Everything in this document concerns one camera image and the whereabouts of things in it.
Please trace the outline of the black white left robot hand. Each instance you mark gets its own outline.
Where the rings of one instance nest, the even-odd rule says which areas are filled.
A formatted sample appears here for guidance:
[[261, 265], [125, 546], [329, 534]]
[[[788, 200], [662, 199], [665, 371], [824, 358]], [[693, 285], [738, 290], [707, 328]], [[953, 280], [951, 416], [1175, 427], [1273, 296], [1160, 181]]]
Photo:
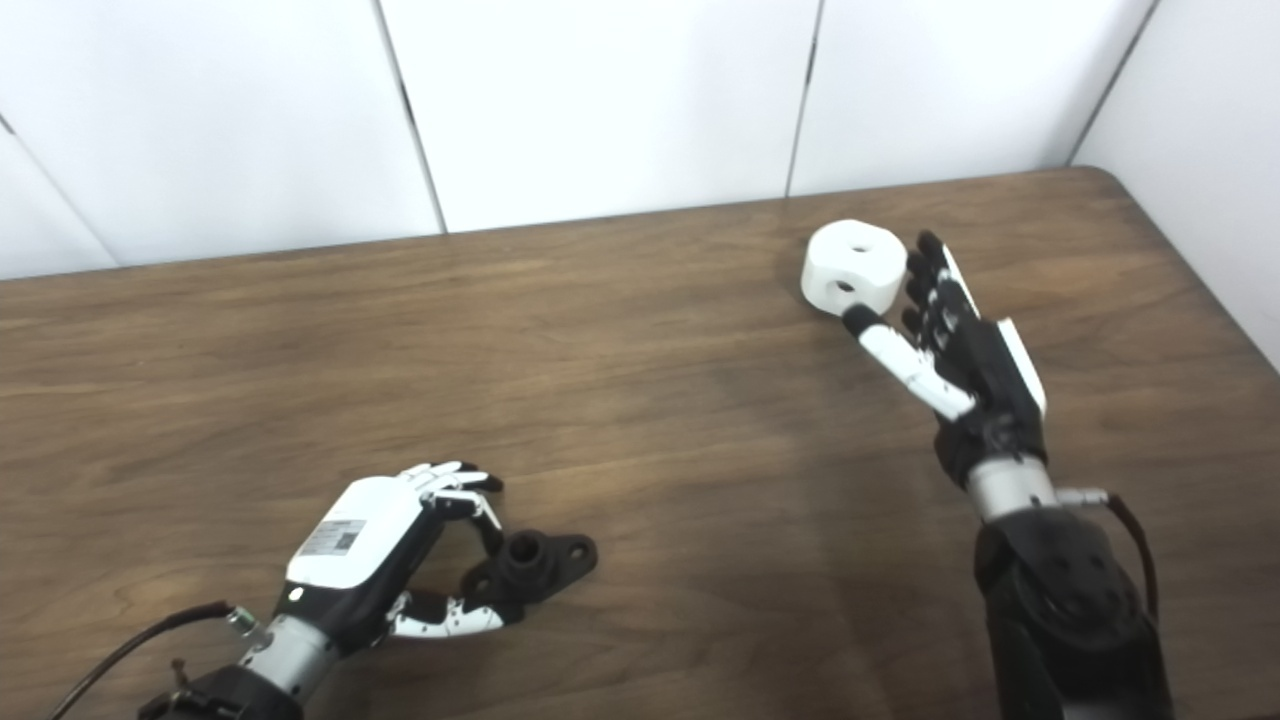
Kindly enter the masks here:
[[434, 639], [521, 623], [521, 603], [410, 589], [449, 521], [470, 523], [497, 556], [504, 533], [486, 496], [502, 488], [461, 461], [352, 482], [287, 564], [274, 615], [314, 626], [343, 659], [389, 635]]

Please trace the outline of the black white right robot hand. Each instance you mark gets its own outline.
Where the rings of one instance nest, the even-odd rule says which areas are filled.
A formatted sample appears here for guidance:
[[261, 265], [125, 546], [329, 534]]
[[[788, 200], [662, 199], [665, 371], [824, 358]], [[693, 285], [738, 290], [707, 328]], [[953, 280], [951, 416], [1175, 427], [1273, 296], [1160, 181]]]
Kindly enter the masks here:
[[983, 316], [948, 246], [923, 231], [909, 252], [901, 327], [865, 304], [841, 322], [859, 346], [938, 424], [934, 454], [945, 474], [966, 487], [983, 462], [1046, 462], [1044, 388], [1009, 318]]

